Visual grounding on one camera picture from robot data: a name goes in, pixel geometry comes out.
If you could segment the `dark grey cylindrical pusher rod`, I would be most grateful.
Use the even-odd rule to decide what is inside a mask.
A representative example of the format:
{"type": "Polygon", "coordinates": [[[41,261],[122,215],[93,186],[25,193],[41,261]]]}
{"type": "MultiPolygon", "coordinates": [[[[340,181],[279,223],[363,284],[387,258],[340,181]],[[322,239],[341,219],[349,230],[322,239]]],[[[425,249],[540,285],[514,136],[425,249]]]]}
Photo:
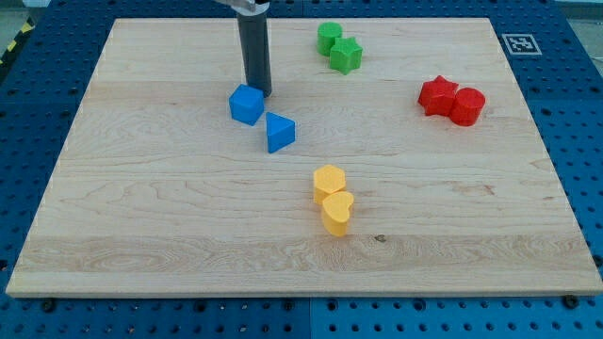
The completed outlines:
{"type": "Polygon", "coordinates": [[[269,3],[256,3],[255,11],[237,10],[237,25],[247,85],[272,92],[267,14],[269,3]]]}

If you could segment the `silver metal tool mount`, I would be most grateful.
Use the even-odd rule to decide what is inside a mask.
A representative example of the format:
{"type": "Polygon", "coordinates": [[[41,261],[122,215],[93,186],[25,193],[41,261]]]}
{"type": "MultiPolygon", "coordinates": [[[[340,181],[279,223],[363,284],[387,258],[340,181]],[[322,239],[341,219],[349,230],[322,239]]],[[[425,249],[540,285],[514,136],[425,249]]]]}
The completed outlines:
{"type": "Polygon", "coordinates": [[[238,13],[264,13],[269,9],[269,0],[215,0],[238,13]]]}

